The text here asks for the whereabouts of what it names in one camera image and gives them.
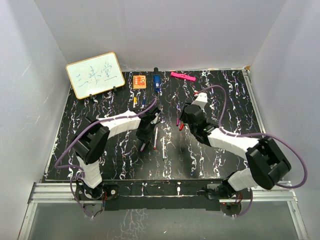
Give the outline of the white pen with purple tip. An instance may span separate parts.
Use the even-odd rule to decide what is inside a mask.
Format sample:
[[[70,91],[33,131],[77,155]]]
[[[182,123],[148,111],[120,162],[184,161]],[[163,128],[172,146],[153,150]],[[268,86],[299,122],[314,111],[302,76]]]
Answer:
[[[146,146],[146,144],[143,143],[142,146],[141,146],[141,148],[140,148],[140,152],[142,152],[142,151],[144,150],[145,146]]]

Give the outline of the white pen with blue tip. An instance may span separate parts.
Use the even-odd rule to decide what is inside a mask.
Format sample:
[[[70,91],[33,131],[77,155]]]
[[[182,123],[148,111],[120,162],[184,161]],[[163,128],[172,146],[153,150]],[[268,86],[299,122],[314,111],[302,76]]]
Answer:
[[[144,108],[145,108],[145,105],[146,105],[146,99],[143,99],[142,105],[141,105],[141,109],[144,109]]]

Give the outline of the white pen with yellow tip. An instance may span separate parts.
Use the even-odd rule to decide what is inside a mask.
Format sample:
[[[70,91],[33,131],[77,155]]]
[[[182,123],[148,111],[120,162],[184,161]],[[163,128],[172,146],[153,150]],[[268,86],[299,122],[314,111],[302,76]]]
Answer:
[[[137,102],[138,102],[137,98],[134,97],[133,98],[133,108],[135,108],[137,106]]]

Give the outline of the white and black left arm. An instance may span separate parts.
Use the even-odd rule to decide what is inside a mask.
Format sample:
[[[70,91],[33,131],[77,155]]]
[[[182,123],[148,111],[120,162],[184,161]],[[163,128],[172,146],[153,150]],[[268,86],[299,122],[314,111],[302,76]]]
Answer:
[[[93,200],[103,195],[103,179],[99,159],[105,151],[107,141],[121,133],[136,131],[136,137],[147,144],[153,137],[160,116],[157,106],[149,106],[143,111],[127,110],[113,117],[100,118],[76,141],[72,149],[80,167],[84,170],[82,192]]]

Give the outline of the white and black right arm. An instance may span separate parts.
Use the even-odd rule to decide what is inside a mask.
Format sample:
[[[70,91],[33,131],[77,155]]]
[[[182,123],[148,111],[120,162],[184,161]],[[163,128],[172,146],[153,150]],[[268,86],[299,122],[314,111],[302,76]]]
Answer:
[[[248,168],[237,170],[214,189],[205,188],[208,195],[233,199],[243,189],[261,187],[271,190],[292,166],[271,137],[235,137],[224,134],[217,125],[207,121],[200,106],[188,103],[180,120],[187,124],[191,134],[201,143],[219,148],[243,158]]]

